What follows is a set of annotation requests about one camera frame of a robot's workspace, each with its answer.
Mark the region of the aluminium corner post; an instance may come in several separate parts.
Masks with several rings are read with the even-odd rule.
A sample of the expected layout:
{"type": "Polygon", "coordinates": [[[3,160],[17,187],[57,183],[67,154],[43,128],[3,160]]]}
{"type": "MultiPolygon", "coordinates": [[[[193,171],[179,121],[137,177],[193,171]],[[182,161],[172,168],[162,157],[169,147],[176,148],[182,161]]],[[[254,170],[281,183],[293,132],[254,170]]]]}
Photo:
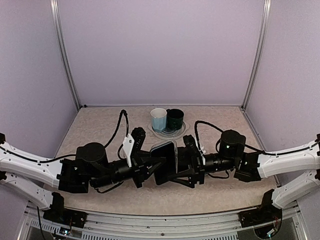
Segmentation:
{"type": "Polygon", "coordinates": [[[59,12],[59,3],[57,0],[50,0],[50,7],[51,7],[51,13],[53,17],[53,23],[56,31],[57,41],[58,41],[58,47],[62,59],[63,68],[65,71],[65,75],[67,78],[67,84],[72,96],[73,103],[79,111],[82,107],[81,101],[78,95],[78,91],[76,89],[76,85],[73,79],[70,62],[68,59],[67,49],[64,41],[64,35],[63,35],[63,29],[61,24],[61,18],[60,18],[60,12],[59,12]]]}
{"type": "Polygon", "coordinates": [[[262,17],[261,17],[261,24],[260,24],[260,30],[258,35],[258,42],[257,47],[254,55],[253,65],[250,72],[249,82],[248,86],[245,92],[245,96],[241,105],[241,109],[245,112],[249,106],[250,99],[254,90],[254,85],[256,82],[259,65],[261,62],[261,57],[263,54],[264,44],[265,44],[265,38],[267,34],[268,29],[268,23],[270,18],[270,12],[271,12],[271,0],[264,0],[263,1],[263,11],[262,11],[262,17]]]}

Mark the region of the left aluminium corner post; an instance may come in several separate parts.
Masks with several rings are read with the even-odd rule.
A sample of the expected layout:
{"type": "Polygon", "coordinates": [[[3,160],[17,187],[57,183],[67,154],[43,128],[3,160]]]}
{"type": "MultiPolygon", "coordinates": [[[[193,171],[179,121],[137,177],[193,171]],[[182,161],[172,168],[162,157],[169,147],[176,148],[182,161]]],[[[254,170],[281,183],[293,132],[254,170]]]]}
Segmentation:
{"type": "Polygon", "coordinates": [[[63,68],[65,71],[65,75],[67,78],[67,84],[72,96],[73,103],[79,111],[82,107],[81,101],[78,95],[78,91],[76,89],[76,85],[73,79],[70,62],[68,59],[67,49],[64,41],[64,35],[63,35],[63,29],[61,24],[61,18],[60,18],[60,12],[59,12],[59,3],[57,0],[50,0],[50,7],[51,7],[51,13],[53,17],[53,23],[56,31],[57,41],[58,41],[58,47],[62,59],[63,68]]]}

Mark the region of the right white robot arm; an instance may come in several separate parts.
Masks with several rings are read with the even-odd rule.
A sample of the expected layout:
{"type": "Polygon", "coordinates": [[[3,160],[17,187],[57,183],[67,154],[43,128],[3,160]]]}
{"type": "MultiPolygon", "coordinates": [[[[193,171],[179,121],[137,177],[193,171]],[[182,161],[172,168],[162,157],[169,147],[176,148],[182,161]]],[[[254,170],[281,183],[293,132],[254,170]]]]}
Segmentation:
{"type": "Polygon", "coordinates": [[[256,210],[256,218],[266,222],[276,209],[311,193],[320,187],[320,139],[285,150],[265,152],[247,148],[246,137],[235,130],[223,131],[216,142],[216,153],[206,154],[199,139],[183,138],[182,158],[189,160],[188,169],[171,174],[168,180],[193,188],[203,184],[210,173],[234,170],[234,178],[242,182],[257,182],[278,174],[303,170],[303,174],[289,183],[267,191],[256,210]]]}

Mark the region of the aluminium front rail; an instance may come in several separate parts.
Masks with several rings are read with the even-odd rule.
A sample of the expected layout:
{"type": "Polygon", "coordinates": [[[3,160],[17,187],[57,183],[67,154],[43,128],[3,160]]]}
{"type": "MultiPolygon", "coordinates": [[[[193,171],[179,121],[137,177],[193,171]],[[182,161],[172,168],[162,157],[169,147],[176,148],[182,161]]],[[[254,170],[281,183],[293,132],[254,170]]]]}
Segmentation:
{"type": "Polygon", "coordinates": [[[82,228],[39,220],[28,203],[17,240],[251,240],[259,226],[242,227],[240,210],[192,215],[130,215],[88,211],[82,228]]]}

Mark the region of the light blue white mug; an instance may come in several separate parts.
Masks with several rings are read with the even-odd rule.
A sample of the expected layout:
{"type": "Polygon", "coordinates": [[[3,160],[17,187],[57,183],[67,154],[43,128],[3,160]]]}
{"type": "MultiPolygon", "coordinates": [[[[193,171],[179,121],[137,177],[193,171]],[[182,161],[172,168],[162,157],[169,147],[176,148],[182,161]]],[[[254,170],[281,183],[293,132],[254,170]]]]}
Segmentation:
{"type": "Polygon", "coordinates": [[[151,125],[155,132],[161,133],[167,127],[167,111],[164,108],[154,108],[150,111],[151,125]]]}

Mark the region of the clear round plate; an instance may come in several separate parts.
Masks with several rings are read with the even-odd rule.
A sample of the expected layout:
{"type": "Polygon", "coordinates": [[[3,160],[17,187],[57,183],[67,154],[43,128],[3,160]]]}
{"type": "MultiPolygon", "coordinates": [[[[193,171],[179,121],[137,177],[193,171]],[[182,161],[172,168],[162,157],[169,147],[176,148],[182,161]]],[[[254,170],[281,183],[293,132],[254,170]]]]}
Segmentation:
{"type": "Polygon", "coordinates": [[[158,139],[161,140],[178,140],[180,138],[182,138],[187,130],[190,128],[190,125],[187,122],[183,122],[182,123],[182,127],[179,130],[170,130],[169,128],[166,128],[164,131],[162,132],[156,132],[154,131],[154,129],[152,128],[152,124],[150,123],[148,125],[149,130],[151,130],[151,132],[153,133],[153,135],[155,137],[157,137],[158,139]]]}

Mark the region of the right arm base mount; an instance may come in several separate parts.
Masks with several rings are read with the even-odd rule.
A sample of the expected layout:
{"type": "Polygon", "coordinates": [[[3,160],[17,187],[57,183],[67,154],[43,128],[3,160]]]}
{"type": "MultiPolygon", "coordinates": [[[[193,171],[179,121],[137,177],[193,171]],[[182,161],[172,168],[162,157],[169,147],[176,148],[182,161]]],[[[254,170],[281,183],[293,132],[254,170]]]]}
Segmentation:
{"type": "Polygon", "coordinates": [[[283,211],[273,205],[268,205],[241,211],[238,216],[241,227],[246,228],[279,220],[283,216],[283,211]]]}

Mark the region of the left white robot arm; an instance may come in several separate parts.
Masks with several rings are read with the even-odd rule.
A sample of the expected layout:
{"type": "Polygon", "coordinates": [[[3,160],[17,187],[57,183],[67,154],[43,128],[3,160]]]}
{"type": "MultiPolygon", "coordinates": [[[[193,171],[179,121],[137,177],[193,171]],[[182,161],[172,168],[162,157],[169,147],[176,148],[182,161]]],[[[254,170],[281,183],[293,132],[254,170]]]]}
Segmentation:
{"type": "Polygon", "coordinates": [[[128,134],[122,142],[125,158],[109,162],[105,146],[98,142],[78,147],[74,160],[70,155],[46,159],[13,147],[1,134],[0,169],[72,194],[86,194],[89,187],[119,186],[128,179],[140,188],[166,162],[165,157],[141,150],[144,139],[143,134],[137,139],[128,134]]]}

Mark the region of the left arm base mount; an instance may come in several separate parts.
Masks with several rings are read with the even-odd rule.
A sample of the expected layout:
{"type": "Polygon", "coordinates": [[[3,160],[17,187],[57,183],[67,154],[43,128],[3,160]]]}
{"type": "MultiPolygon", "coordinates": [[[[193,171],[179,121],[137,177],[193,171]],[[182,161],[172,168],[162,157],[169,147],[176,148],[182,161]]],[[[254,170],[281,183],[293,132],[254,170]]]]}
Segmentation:
{"type": "Polygon", "coordinates": [[[43,218],[45,220],[81,229],[84,228],[87,216],[88,214],[86,212],[70,209],[63,211],[62,213],[54,213],[49,210],[43,212],[43,218]]]}

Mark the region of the right aluminium corner post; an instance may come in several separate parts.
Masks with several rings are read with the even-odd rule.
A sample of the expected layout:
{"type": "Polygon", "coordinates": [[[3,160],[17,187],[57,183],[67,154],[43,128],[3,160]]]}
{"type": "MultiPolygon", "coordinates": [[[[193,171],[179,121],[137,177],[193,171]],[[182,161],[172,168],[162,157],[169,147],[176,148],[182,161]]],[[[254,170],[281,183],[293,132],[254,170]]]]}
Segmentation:
{"type": "Polygon", "coordinates": [[[268,29],[268,23],[270,18],[270,12],[271,12],[271,0],[264,0],[263,1],[263,11],[262,11],[262,17],[261,17],[261,24],[260,24],[260,30],[258,35],[258,42],[257,47],[254,55],[253,65],[250,72],[249,82],[248,86],[245,92],[245,96],[241,105],[241,109],[245,112],[249,106],[250,99],[254,90],[254,85],[256,82],[259,65],[261,62],[261,57],[263,54],[264,44],[265,44],[265,38],[267,34],[268,29]]]}

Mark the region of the dark green mug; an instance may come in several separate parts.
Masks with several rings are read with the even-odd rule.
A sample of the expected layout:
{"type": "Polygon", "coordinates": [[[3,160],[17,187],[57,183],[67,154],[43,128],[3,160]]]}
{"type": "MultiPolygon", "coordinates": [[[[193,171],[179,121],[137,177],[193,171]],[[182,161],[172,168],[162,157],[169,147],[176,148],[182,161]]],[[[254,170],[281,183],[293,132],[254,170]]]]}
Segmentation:
{"type": "Polygon", "coordinates": [[[182,128],[184,120],[184,112],[177,108],[167,109],[167,127],[172,131],[177,131],[182,128]]]}

